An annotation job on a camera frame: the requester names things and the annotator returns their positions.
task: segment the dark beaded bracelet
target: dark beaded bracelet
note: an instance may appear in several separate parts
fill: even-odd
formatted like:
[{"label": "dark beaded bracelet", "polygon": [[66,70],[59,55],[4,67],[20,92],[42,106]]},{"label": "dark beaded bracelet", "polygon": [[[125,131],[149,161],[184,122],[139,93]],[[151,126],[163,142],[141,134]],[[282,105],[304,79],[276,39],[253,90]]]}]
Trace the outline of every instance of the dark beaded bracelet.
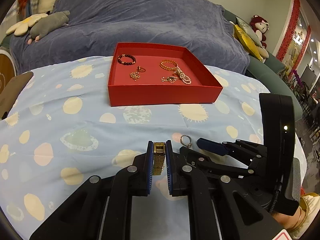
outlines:
[{"label": "dark beaded bracelet", "polygon": [[[123,62],[123,61],[121,60],[122,57],[129,57],[130,59],[133,60],[133,62]],[[134,56],[129,55],[129,54],[122,54],[122,55],[120,55],[120,56],[118,57],[118,62],[119,62],[120,64],[123,64],[123,65],[133,65],[134,63],[136,63],[136,58],[135,58]]]}]

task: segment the bed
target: bed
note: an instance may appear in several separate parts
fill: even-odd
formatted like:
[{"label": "bed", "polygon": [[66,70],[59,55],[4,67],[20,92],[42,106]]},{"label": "bed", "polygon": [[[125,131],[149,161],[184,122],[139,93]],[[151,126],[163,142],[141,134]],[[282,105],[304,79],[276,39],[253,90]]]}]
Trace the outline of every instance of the bed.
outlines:
[{"label": "bed", "polygon": [[56,0],[53,12],[69,10],[69,26],[27,45],[13,37],[18,74],[81,57],[112,56],[118,42],[187,47],[203,64],[244,73],[249,56],[232,37],[224,8],[208,0]]},{"label": "bed", "polygon": [[[236,139],[263,143],[259,81],[206,66],[223,85],[214,104],[110,107],[112,57],[93,56],[33,70],[8,118],[0,121],[0,206],[17,233],[31,234],[92,175],[115,175],[144,153],[149,140],[193,142]],[[196,144],[193,150],[200,151]],[[301,181],[306,159],[298,138]],[[217,163],[245,167],[210,154]],[[132,239],[189,239],[188,202],[170,197],[166,169],[154,176],[151,195],[134,197]]]}]

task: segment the ring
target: ring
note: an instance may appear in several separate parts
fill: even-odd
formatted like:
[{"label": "ring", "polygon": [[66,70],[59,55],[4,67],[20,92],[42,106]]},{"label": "ring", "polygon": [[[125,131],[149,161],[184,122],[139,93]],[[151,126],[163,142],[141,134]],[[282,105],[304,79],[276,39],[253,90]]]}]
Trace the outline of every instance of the ring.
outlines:
[{"label": "ring", "polygon": [[[188,137],[189,140],[190,140],[190,142],[189,142],[189,143],[184,143],[184,142],[182,141],[182,137]],[[190,147],[192,146],[191,137],[188,136],[188,135],[186,135],[186,134],[182,135],[182,136],[180,137],[180,143],[181,143],[183,146],[185,146],[185,147],[187,147],[187,148],[190,148]]]},{"label": "ring", "polygon": [[[122,57],[129,57],[130,59],[132,59],[132,62],[124,62],[121,60]],[[136,63],[136,58],[134,56],[129,55],[129,54],[122,54],[118,57],[118,62],[123,65],[133,65]]]}]

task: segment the red plush monkey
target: red plush monkey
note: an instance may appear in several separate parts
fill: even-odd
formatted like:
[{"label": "red plush monkey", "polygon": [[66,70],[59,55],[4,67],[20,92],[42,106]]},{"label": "red plush monkey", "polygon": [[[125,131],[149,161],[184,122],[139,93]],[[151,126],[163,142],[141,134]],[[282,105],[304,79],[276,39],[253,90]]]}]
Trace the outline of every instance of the red plush monkey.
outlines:
[{"label": "red plush monkey", "polygon": [[267,48],[267,44],[263,41],[267,39],[264,33],[269,29],[269,23],[262,17],[258,15],[254,15],[250,22],[250,26],[258,36],[259,40],[262,41],[261,42],[262,46],[264,48]]}]

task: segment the bracelet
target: bracelet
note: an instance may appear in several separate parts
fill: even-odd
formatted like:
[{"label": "bracelet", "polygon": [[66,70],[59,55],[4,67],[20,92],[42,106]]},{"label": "bracelet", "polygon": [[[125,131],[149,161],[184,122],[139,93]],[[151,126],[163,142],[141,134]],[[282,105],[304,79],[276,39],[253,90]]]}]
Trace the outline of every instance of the bracelet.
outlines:
[{"label": "bracelet", "polygon": [[297,228],[295,228],[295,227],[299,224],[299,221],[300,221],[301,215],[302,215],[302,208],[301,208],[301,206],[299,206],[299,208],[300,208],[300,217],[299,217],[298,221],[295,223],[295,225],[294,225],[292,228],[289,228],[288,231],[294,231],[294,230],[298,229],[298,227],[300,226],[300,225],[299,225]]},{"label": "bracelet", "polygon": [[[130,59],[132,59],[132,62],[123,62],[121,60],[122,57],[129,57]],[[133,65],[134,63],[136,63],[136,58],[134,56],[129,55],[129,54],[122,54],[118,57],[118,62],[123,65]]]},{"label": "bracelet", "polygon": [[[166,65],[164,65],[164,63],[171,63],[175,65],[175,67],[167,67]],[[165,70],[174,71],[173,74],[174,75],[177,74],[179,78],[182,80],[182,82],[185,83],[186,85],[191,84],[191,78],[189,78],[187,75],[185,75],[185,73],[183,73],[183,71],[178,67],[178,63],[176,63],[175,61],[165,59],[160,62],[160,67],[162,67]]]},{"label": "bracelet", "polygon": [[[167,66],[164,65],[164,63],[171,63],[171,64],[175,65],[175,67],[167,67]],[[160,62],[160,67],[162,67],[165,70],[175,71],[176,68],[178,67],[178,63],[176,63],[173,60],[166,59],[166,60],[163,60],[163,61]]]}]

